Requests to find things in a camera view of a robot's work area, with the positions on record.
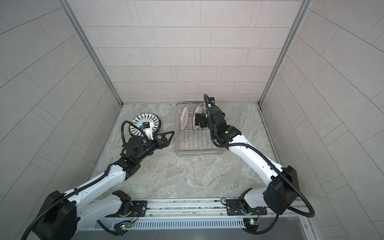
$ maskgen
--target marble floor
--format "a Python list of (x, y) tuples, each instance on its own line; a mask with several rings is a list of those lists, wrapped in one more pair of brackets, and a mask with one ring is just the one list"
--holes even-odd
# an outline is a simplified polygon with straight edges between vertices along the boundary
[[(120, 158), (120, 126), (142, 113), (156, 114), (161, 122), (159, 132), (173, 131), (176, 104), (125, 104), (112, 129), (92, 177), (102, 173), (109, 163)], [(275, 159), (257, 105), (254, 103), (219, 103), (228, 124), (238, 128), (266, 156)], [(128, 124), (126, 140), (130, 137)], [(178, 157), (169, 147), (158, 149), (141, 162), (141, 168), (128, 180), (114, 186), (133, 199), (238, 197), (246, 189), (263, 187), (260, 177), (240, 157), (230, 151), (220, 155)]]

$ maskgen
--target dish rack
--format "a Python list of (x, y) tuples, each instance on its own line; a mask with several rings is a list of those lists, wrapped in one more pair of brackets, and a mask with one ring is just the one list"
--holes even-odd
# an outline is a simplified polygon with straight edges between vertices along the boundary
[[(185, 102), (176, 104), (173, 148), (179, 157), (218, 155), (225, 150), (213, 145), (209, 128), (199, 127), (197, 130), (193, 130), (193, 113), (196, 106), (201, 104), (203, 103)], [(187, 124), (184, 130), (180, 130), (180, 119), (184, 106), (188, 107)]]

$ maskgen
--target wire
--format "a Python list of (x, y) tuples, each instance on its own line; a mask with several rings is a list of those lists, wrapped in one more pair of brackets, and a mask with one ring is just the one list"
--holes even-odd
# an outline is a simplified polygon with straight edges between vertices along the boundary
[(243, 229), (243, 231), (245, 231), (246, 233), (250, 233), (250, 234), (253, 234), (253, 235), (263, 234), (263, 233), (266, 233), (266, 232), (268, 232), (269, 230), (271, 230), (271, 229), (273, 228), (273, 226), (276, 224), (278, 218), (279, 218), (279, 215), (276, 214), (276, 217), (275, 217), (275, 219), (273, 220), (272, 224), (271, 224), (269, 227), (267, 227), (266, 229), (264, 229), (264, 230), (262, 230), (262, 231), (259, 231), (259, 232), (251, 232), (251, 231), (248, 231), (247, 229), (244, 229), (244, 228), (242, 228), (242, 229)]
[(57, 205), (59, 205), (60, 203), (64, 202), (65, 200), (67, 200), (68, 198), (72, 197), (73, 195), (76, 195), (78, 194), (79, 192), (83, 191), (84, 189), (87, 189), (89, 188), (90, 186), (93, 186), (95, 185), (96, 183), (100, 182), (103, 178), (105, 178), (106, 176), (108, 176), (108, 173), (109, 173), (109, 170), (111, 168), (111, 166), (113, 165), (113, 163), (109, 164), (107, 166), (107, 169), (104, 171), (104, 174), (102, 176), (100, 176), (98, 179), (96, 179), (95, 181), (93, 182), (90, 182), (88, 183), (87, 185), (84, 185), (82, 187), (80, 187), (79, 189), (69, 193), (69, 194), (66, 194), (65, 196), (62, 196), (60, 197), (58, 200), (56, 200), (55, 202), (53, 202), (44, 212), (42, 212), (41, 214), (39, 214), (32, 222), (31, 224), (27, 227), (27, 229), (25, 230), (25, 232), (23, 233), (22, 235), (22, 238), (21, 240), (26, 240), (26, 238), (28, 237), (28, 234), (31, 232), (31, 230), (33, 228), (35, 228), (36, 224), (39, 222), (39, 220), (48, 212), (50, 211), (52, 208), (56, 207)]
[(208, 108), (208, 95), (207, 94), (204, 94), (204, 102), (205, 102), (205, 106), (206, 106), (206, 113), (207, 113), (207, 116), (208, 116), (208, 122), (209, 122), (209, 126), (211, 126), (209, 129), (210, 129), (210, 133), (211, 133), (211, 140), (213, 142), (213, 144), (216, 146), (216, 147), (234, 147), (234, 146), (243, 146), (243, 147), (247, 147), (251, 150), (253, 150), (254, 152), (256, 152), (260, 157), (262, 157), (262, 159), (264, 159), (264, 161), (272, 168), (272, 170), (274, 170), (281, 178), (284, 182), (286, 182), (289, 187), (295, 192), (297, 193), (297, 195), (303, 200), (303, 202), (305, 203), (305, 205), (307, 206), (308, 210), (310, 211), (309, 213), (307, 212), (303, 212), (303, 211), (300, 211), (296, 208), (293, 208), (291, 206), (289, 206), (287, 209), (288, 210), (291, 210), (297, 214), (300, 214), (302, 216), (305, 216), (305, 217), (314, 217), (315, 213), (314, 213), (314, 209), (312, 207), (312, 205), (310, 204), (310, 202), (307, 200), (307, 198), (295, 187), (295, 185), (293, 185), (293, 183), (282, 173), (280, 172), (276, 167), (275, 165), (273, 165), (273, 163), (262, 153), (260, 152), (257, 148), (249, 145), (249, 144), (246, 144), (246, 143), (242, 143), (242, 142), (237, 142), (237, 143), (230, 143), (230, 144), (223, 144), (223, 145), (220, 145), (218, 143), (215, 142), (215, 136), (214, 136), (214, 133), (213, 133), (213, 128), (212, 128), (212, 116), (209, 112), (209, 108)]
[(122, 124), (121, 124), (121, 140), (122, 140), (122, 143), (125, 144), (126, 141), (125, 141), (125, 136), (124, 136), (124, 125), (128, 123), (129, 125), (131, 125), (132, 127), (136, 128), (137, 130), (139, 130), (141, 132), (141, 134), (143, 134), (145, 140), (147, 142), (149, 142), (149, 138), (147, 137), (147, 135), (145, 134), (144, 130), (137, 127), (136, 125), (134, 125), (133, 123), (131, 123), (130, 121), (124, 121)]

